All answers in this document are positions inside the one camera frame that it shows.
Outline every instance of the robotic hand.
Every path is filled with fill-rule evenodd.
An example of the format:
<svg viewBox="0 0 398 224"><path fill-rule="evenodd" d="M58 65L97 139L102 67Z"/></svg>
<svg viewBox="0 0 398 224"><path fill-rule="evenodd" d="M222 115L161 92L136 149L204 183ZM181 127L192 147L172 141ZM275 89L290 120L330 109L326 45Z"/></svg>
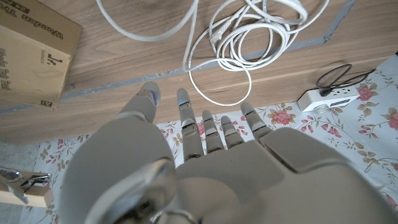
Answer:
<svg viewBox="0 0 398 224"><path fill-rule="evenodd" d="M397 223L343 156L300 131L272 131L248 103L241 109L255 140L244 142L224 116L225 150L204 111L204 155L187 92L177 98L185 163L175 168L152 124L160 91L148 82L74 155L62 223Z"/></svg>

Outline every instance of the pink rose pattern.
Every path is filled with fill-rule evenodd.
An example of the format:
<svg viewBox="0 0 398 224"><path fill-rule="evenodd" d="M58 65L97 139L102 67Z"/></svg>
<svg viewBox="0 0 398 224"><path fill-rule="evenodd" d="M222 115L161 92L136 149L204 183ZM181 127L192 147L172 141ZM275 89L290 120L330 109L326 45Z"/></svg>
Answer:
<svg viewBox="0 0 398 224"><path fill-rule="evenodd" d="M292 119L292 115L286 113L286 111L276 111L276 114L272 117L273 121L283 125L289 124L290 119Z"/></svg>
<svg viewBox="0 0 398 224"><path fill-rule="evenodd" d="M323 141L337 151L350 158L370 178L383 186L379 191L385 196L392 208L398 210L398 194L396 188L398 175L398 158L391 154L398 144L398 108L397 101L391 96L398 94L397 78L377 71L370 75L358 87L360 97L344 108L333 108L325 114L302 113L296 103L282 103L257 108L256 111L265 123L272 129L291 127ZM360 114L360 119L353 116ZM223 137L220 117L227 115L236 131L245 141L253 138L246 119L240 111L215 114L214 121ZM205 149L205 131L203 121L197 119L198 131L201 134ZM175 158L176 165L183 161L180 121L158 124ZM55 201L49 210L26 207L21 220L31 223L58 223L58 194L62 186L62 177L69 160L88 136L57 139L40 144L40 154L35 170L49 170L52 180L49 187L53 189Z"/></svg>
<svg viewBox="0 0 398 224"><path fill-rule="evenodd" d="M358 87L357 88L359 93L359 98L362 101L368 101L372 96L372 90L370 90L367 86L366 87Z"/></svg>
<svg viewBox="0 0 398 224"><path fill-rule="evenodd" d="M398 131L398 113L394 113L391 115L391 118L388 121L388 125L390 126L390 128Z"/></svg>

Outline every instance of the robot finger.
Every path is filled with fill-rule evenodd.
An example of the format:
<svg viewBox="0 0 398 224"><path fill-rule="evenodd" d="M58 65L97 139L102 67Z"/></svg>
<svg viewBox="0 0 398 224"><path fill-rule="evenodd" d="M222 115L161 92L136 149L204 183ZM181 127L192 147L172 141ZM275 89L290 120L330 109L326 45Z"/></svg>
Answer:
<svg viewBox="0 0 398 224"><path fill-rule="evenodd" d="M234 125L227 116L223 116L221 118L221 125L223 127L225 142L228 149L231 149L238 144L244 143L243 138L236 132Z"/></svg>
<svg viewBox="0 0 398 224"><path fill-rule="evenodd" d="M271 128L263 122L256 110L249 103L242 103L241 110L248 122L250 130L253 132L254 138L262 144L260 139L270 133L272 131Z"/></svg>
<svg viewBox="0 0 398 224"><path fill-rule="evenodd" d="M155 82L147 82L120 111L117 118L135 116L152 123L155 119L156 107L160 103L160 90Z"/></svg>
<svg viewBox="0 0 398 224"><path fill-rule="evenodd" d="M186 90L178 90L177 101L181 117L184 161L191 158L199 158L203 156L204 153L195 115L193 114L191 102Z"/></svg>
<svg viewBox="0 0 398 224"><path fill-rule="evenodd" d="M205 127L207 154L217 150L223 150L224 145L221 141L220 134L218 134L216 124L213 121L213 116L210 111L205 110L201 115L203 117L203 125Z"/></svg>

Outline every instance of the metal clamp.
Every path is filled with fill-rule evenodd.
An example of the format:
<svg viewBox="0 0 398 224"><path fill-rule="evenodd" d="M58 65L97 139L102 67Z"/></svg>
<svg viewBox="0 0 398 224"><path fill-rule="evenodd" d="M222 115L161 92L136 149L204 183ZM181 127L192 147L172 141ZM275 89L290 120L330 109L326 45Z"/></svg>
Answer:
<svg viewBox="0 0 398 224"><path fill-rule="evenodd" d="M50 182L50 174L38 172L20 172L14 169L0 167L0 183L25 204L29 203L26 192L35 184Z"/></svg>

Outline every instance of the white cable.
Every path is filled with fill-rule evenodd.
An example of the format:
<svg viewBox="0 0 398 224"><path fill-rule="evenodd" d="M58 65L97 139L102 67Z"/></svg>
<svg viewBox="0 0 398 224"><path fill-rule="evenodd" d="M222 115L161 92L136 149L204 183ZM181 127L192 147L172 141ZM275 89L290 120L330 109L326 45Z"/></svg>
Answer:
<svg viewBox="0 0 398 224"><path fill-rule="evenodd" d="M235 0L227 0L225 1L213 14L211 17L209 28L205 30L199 38L195 41L192 45L193 41L193 33L195 31L195 24L197 20L197 12L198 12L198 1L193 0L191 7L189 8L186 15L183 19L172 29L169 31L155 36L142 36L130 33L115 23L109 14L105 11L101 0L96 0L99 9L101 10L102 14L104 15L105 19L120 33L123 35L130 37L134 40L139 41L146 41L146 42L155 42L164 40L174 34L176 34L189 20L191 21L191 28L190 33L188 36L188 43L185 48L185 53L183 56L182 68L185 72L188 72L190 80L192 82L193 87L196 91L201 94L206 100L220 106L234 106L242 101L244 101L250 94L251 87L252 87L252 80L249 71L255 70L258 68L262 68L274 60L276 60L283 52L286 51L287 48L292 44L295 40L296 36L299 34L301 30L308 27L311 23L313 23L320 14L325 10L327 7L329 0L323 0L323 5L320 10L309 20L308 19L308 12L305 8L301 5L299 0L273 0L275 2L282 3L287 7L295 10L299 15L298 19L284 19L280 16L273 16L267 13L267 0L245 0L246 5L236 11L232 16L225 17L220 19L219 21L215 22L216 16L229 4L234 2ZM258 8L256 4L262 3L262 9ZM248 13L248 10L252 9L256 14ZM257 19L255 23L242 25L241 21L245 18ZM223 34L229 29L231 24L234 22L234 25L231 28L231 32L223 38ZM241 47L244 41L244 38L247 34L254 30L265 28L269 31L269 43L266 48L265 53L256 60L246 60L242 56ZM271 46L274 40L274 33L280 35L281 43L278 48L276 48L273 52L271 52ZM199 42L208 34L210 39L211 48L215 53L214 59L207 60L197 66L191 67L193 53L198 46ZM235 44L238 43L238 49L235 50ZM229 47L229 58L226 58L226 49ZM245 71L246 75L249 80L249 88L246 95L236 103L231 104L222 104L216 102L209 97L207 97L204 93L202 93L199 88L197 87L195 81L192 77L192 71L208 64L211 62L217 62L218 65L231 72L238 72L238 71Z"/></svg>

